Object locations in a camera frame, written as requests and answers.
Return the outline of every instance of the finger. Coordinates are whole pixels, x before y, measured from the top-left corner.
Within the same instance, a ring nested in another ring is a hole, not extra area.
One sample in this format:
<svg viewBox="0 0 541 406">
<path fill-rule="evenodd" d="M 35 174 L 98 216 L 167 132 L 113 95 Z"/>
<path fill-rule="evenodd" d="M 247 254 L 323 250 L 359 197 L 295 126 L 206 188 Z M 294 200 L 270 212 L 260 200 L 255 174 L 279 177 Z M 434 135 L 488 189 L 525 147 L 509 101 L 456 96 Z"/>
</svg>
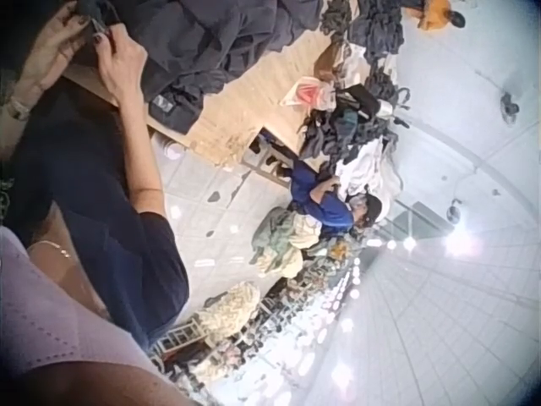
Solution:
<svg viewBox="0 0 541 406">
<path fill-rule="evenodd" d="M 76 37 L 85 27 L 89 24 L 90 18 L 83 15 L 74 15 L 69 19 L 68 23 L 60 29 L 58 32 L 55 32 L 47 42 L 48 45 L 52 47 L 60 47 L 65 41 L 69 41 L 72 38 Z"/>
<path fill-rule="evenodd" d="M 78 36 L 73 38 L 68 42 L 64 42 L 60 46 L 60 54 L 66 58 L 69 62 L 74 57 L 75 53 L 86 43 L 86 40 L 83 36 Z"/>
<path fill-rule="evenodd" d="M 112 62 L 111 42 L 107 36 L 99 33 L 94 35 L 94 44 L 98 54 L 98 66 L 100 68 L 100 72 L 103 72 L 103 69 L 110 66 Z"/>
<path fill-rule="evenodd" d="M 66 3 L 60 8 L 57 13 L 54 15 L 53 19 L 57 21 L 62 21 L 63 24 L 65 24 L 71 15 L 75 12 L 75 7 L 77 5 L 77 2 L 69 2 Z"/>
<path fill-rule="evenodd" d="M 115 47 L 117 48 L 117 50 L 122 50 L 129 44 L 131 38 L 129 37 L 128 31 L 126 30 L 126 25 L 111 25 L 109 27 L 109 30 L 111 31 L 111 37 L 115 41 Z"/>
</svg>

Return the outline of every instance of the person in blue jacket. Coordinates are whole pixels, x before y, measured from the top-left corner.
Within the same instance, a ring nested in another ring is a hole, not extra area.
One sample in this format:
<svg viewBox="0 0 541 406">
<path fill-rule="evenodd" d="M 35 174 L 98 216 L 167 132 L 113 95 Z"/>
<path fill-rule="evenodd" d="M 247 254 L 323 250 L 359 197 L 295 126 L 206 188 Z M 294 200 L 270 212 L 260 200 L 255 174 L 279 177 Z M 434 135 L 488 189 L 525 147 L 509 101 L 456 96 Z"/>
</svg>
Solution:
<svg viewBox="0 0 541 406">
<path fill-rule="evenodd" d="M 304 214 L 321 221 L 327 228 L 347 231 L 354 225 L 371 227 L 381 213 L 381 201 L 371 194 L 366 194 L 364 199 L 352 198 L 348 206 L 333 192 L 340 183 L 338 177 L 319 182 L 317 173 L 298 159 L 293 161 L 293 169 L 279 167 L 276 174 L 291 178 L 293 201 Z"/>
</svg>

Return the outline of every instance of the yellow clothing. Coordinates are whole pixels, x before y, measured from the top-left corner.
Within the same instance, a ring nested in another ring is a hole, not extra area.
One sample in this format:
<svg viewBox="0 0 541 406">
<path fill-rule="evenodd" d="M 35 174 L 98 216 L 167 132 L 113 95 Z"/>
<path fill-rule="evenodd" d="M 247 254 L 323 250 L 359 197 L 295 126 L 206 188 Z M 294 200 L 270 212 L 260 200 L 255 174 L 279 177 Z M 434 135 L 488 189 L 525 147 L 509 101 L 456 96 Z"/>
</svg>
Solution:
<svg viewBox="0 0 541 406">
<path fill-rule="evenodd" d="M 407 8 L 407 13 L 419 18 L 421 20 L 419 28 L 428 31 L 444 28 L 449 23 L 445 12 L 450 10 L 451 4 L 449 0 L 427 0 L 424 12 L 414 8 Z"/>
</svg>

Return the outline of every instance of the plastic bag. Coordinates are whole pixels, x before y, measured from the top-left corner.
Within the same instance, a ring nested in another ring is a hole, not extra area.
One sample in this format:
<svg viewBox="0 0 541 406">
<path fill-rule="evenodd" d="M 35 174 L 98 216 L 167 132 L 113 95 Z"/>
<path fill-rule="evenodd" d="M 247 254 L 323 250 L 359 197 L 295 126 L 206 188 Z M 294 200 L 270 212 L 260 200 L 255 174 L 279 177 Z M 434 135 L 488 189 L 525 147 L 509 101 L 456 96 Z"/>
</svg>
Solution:
<svg viewBox="0 0 541 406">
<path fill-rule="evenodd" d="M 316 110 L 334 110 L 336 94 L 333 84 L 303 76 L 280 102 L 281 106 L 304 105 Z"/>
</svg>

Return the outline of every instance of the hand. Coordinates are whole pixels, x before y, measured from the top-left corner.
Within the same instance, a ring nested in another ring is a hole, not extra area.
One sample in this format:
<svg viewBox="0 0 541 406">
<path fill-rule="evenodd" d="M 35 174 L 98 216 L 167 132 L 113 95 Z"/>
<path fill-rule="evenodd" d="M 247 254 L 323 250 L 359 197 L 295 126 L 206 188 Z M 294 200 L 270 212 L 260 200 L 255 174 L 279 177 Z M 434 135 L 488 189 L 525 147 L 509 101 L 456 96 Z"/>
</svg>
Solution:
<svg viewBox="0 0 541 406">
<path fill-rule="evenodd" d="M 100 76 L 120 108 L 143 102 L 141 76 L 146 50 L 132 40 L 124 24 L 110 27 L 111 40 L 103 34 L 94 36 Z"/>
<path fill-rule="evenodd" d="M 75 15 L 75 2 L 66 3 L 40 31 L 26 59 L 14 98 L 32 108 L 54 85 L 74 54 L 85 44 L 80 35 L 90 19 Z"/>
<path fill-rule="evenodd" d="M 329 179 L 329 183 L 334 186 L 335 184 L 340 184 L 340 177 L 338 176 L 333 176 L 332 178 Z"/>
</svg>

